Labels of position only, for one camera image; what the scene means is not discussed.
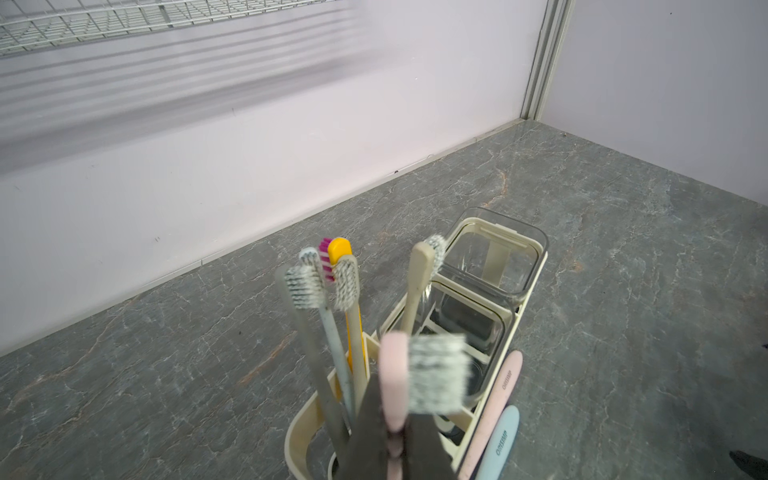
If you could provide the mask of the light blue toothbrush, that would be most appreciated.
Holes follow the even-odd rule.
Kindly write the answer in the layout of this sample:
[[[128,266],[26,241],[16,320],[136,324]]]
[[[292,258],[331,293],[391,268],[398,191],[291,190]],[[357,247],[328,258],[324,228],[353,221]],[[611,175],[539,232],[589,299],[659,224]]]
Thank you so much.
[[[497,480],[509,457],[520,424],[520,412],[508,405],[502,412],[484,451],[476,480]]]

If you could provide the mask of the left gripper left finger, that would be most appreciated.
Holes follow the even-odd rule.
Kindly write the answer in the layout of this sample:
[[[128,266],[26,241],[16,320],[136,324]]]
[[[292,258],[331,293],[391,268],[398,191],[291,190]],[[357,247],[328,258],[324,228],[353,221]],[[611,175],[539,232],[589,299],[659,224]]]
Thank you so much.
[[[374,373],[367,385],[345,458],[339,461],[334,479],[385,480],[389,457],[387,437],[379,376]]]

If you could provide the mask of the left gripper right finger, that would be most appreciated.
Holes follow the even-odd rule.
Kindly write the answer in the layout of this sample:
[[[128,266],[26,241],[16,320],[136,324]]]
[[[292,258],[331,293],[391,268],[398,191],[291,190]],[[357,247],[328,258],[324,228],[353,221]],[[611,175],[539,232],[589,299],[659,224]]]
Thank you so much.
[[[457,480],[431,415],[411,414],[407,418],[402,466],[404,479]]]

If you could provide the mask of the pink toothbrush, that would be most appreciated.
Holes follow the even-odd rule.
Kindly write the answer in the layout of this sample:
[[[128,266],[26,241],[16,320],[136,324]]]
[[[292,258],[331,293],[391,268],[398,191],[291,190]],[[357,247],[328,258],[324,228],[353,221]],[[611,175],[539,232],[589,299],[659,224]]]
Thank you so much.
[[[461,410],[471,373],[463,334],[384,335],[379,383],[387,427],[387,477],[403,477],[404,428],[409,415],[452,415]]]
[[[502,411],[506,407],[511,392],[519,378],[522,365],[523,354],[519,350],[513,350],[501,365],[459,469],[458,478],[460,480],[469,479],[479,463],[481,455],[491,438],[493,429],[502,415]]]

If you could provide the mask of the grey-green toothbrush vertical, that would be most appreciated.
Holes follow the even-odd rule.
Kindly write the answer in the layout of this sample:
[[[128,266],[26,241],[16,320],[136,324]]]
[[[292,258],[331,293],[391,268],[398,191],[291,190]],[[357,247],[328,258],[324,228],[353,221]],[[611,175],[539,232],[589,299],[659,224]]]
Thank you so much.
[[[283,265],[275,274],[286,308],[296,325],[306,361],[315,386],[326,429],[339,463],[346,459],[349,432],[344,422],[342,406],[332,391],[321,359],[320,342],[312,330],[309,311],[323,303],[321,289],[315,278],[315,268],[306,264]]]

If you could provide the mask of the light blue toothbrush vertical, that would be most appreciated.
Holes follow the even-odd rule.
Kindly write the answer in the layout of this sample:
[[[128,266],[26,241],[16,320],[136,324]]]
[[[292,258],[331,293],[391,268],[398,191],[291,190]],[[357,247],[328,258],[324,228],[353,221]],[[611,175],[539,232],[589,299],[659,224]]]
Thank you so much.
[[[338,376],[347,417],[349,423],[352,424],[355,420],[353,382],[337,324],[328,303],[320,254],[316,248],[307,247],[300,251],[299,259],[303,265],[308,265],[310,267],[309,306],[317,309],[319,312],[329,351]]]

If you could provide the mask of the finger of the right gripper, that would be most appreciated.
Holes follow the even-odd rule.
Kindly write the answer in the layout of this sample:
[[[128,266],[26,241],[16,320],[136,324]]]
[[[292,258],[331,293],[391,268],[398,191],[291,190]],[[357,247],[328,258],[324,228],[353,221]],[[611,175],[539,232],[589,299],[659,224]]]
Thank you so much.
[[[734,464],[750,478],[755,480],[768,479],[768,460],[762,459],[740,450],[729,452]]]

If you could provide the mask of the yellow toothbrush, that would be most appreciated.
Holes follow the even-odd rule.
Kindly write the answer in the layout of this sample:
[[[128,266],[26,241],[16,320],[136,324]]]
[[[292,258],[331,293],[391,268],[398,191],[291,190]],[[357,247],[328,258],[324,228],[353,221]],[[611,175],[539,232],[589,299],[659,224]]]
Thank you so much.
[[[336,286],[337,308],[347,319],[348,348],[352,374],[356,389],[365,389],[368,380],[368,358],[363,339],[362,319],[359,307],[359,268],[352,253],[351,243],[343,237],[336,237],[327,245],[331,276]]]

